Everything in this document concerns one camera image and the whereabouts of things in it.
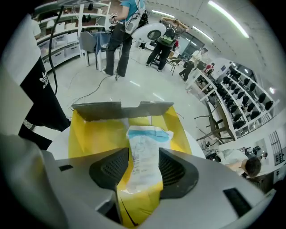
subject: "storage box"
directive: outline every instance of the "storage box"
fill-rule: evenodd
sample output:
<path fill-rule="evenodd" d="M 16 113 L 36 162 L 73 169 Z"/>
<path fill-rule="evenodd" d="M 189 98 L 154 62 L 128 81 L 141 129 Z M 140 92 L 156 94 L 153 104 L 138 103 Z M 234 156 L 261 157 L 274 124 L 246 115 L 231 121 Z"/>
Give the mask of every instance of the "storage box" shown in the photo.
<path fill-rule="evenodd" d="M 65 25 L 65 22 L 58 23 L 55 27 L 55 33 L 63 32 L 64 25 Z"/>
<path fill-rule="evenodd" d="M 53 38 L 53 48 L 67 44 L 67 35 L 59 35 L 55 38 Z"/>
<path fill-rule="evenodd" d="M 49 52 L 49 44 L 50 44 L 50 41 L 45 41 L 45 42 L 42 42 L 38 45 L 38 47 L 40 48 L 41 50 L 41 56 L 45 56 L 48 54 Z"/>
<path fill-rule="evenodd" d="M 174 133 L 173 150 L 191 154 L 191 149 L 172 102 L 141 102 L 138 107 L 122 108 L 121 102 L 77 104 L 71 119 L 68 141 L 69 158 L 79 158 L 118 148 L 129 148 L 128 168 L 117 185 L 117 199 L 125 227 L 144 222 L 159 205 L 162 183 L 147 191 L 126 193 L 133 159 L 126 137 L 129 126 L 157 126 Z"/>
<path fill-rule="evenodd" d="M 69 56 L 74 55 L 76 53 L 78 53 L 78 54 L 80 53 L 80 46 L 79 45 L 75 45 L 75 46 L 66 48 L 64 50 L 64 56 L 65 57 L 69 57 Z"/>
<path fill-rule="evenodd" d="M 66 30 L 71 30 L 71 29 L 74 29 L 76 27 L 76 23 L 74 22 L 74 23 L 67 23 L 66 25 L 65 25 L 65 29 Z"/>
<path fill-rule="evenodd" d="M 53 61 L 53 65 L 57 65 L 61 62 L 63 62 L 64 60 L 64 50 L 61 50 L 60 52 L 57 52 L 56 54 L 52 55 L 52 61 Z"/>

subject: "adidas logo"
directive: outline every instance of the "adidas logo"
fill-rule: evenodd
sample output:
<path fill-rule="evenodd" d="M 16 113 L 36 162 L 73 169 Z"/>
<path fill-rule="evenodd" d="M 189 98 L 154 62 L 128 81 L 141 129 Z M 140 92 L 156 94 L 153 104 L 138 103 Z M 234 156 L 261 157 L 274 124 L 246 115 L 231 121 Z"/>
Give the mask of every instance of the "adidas logo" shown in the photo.
<path fill-rule="evenodd" d="M 43 85 L 43 88 L 45 88 L 47 86 L 47 84 L 49 83 L 48 75 L 46 74 L 46 72 L 43 72 L 43 78 L 40 78 L 40 81 L 42 83 L 45 83 Z"/>

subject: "cardboard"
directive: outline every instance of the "cardboard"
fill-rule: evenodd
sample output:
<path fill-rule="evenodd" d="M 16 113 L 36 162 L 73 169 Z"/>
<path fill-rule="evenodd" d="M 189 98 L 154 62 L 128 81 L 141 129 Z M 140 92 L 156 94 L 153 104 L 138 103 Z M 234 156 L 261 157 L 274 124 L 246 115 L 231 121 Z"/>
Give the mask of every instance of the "cardboard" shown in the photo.
<path fill-rule="evenodd" d="M 138 107 L 121 108 L 120 102 L 74 105 L 69 135 L 69 158 L 83 157 L 104 151 L 129 147 L 126 132 L 129 126 L 156 126 L 172 131 L 170 147 L 191 153 L 184 128 L 173 108 L 173 103 L 141 102 Z M 122 222 L 132 228 L 144 222 L 159 205 L 162 182 L 137 194 L 126 192 L 126 184 L 133 169 L 129 150 L 128 168 L 117 186 L 117 197 Z"/>

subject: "backpack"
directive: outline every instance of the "backpack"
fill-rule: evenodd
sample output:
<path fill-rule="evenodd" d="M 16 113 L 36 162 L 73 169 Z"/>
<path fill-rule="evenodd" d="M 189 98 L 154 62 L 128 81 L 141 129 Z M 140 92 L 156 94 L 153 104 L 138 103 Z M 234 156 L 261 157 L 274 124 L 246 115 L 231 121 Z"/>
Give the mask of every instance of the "backpack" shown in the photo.
<path fill-rule="evenodd" d="M 142 7 L 140 3 L 140 1 L 143 0 L 134 1 L 137 5 L 137 11 L 127 21 L 125 21 L 125 32 L 128 34 L 132 34 L 138 28 L 141 17 L 146 11 L 145 4 L 143 4 Z"/>

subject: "white floor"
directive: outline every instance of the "white floor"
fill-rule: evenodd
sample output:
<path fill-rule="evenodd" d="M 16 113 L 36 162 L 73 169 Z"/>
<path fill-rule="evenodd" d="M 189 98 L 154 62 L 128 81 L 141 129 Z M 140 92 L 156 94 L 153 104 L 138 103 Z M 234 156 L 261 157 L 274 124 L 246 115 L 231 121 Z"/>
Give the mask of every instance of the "white floor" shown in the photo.
<path fill-rule="evenodd" d="M 121 101 L 122 107 L 133 107 L 138 106 L 141 101 L 174 102 L 184 129 L 194 139 L 210 132 L 210 129 L 206 128 L 209 125 L 208 118 L 194 119 L 197 116 L 208 115 L 208 110 L 196 96 L 186 92 L 185 84 L 178 74 L 183 67 L 177 66 L 173 76 L 170 72 L 171 66 L 168 64 L 162 72 L 158 72 L 155 65 L 147 68 L 145 63 L 150 53 L 148 50 L 132 46 L 126 76 L 120 77 L 118 81 L 114 76 L 106 78 L 95 93 L 76 103 Z M 58 81 L 57 98 L 67 117 L 72 117 L 70 106 L 77 98 L 94 91 L 100 81 L 107 76 L 96 70 L 95 56 L 90 54 L 89 57 L 89 67 L 86 66 L 84 59 L 78 57 L 55 69 Z M 116 58 L 115 66 L 118 62 L 118 53 Z M 48 77 L 55 89 L 52 72 L 49 72 Z M 51 140 L 59 134 L 58 131 L 45 127 L 36 127 L 35 132 Z"/>

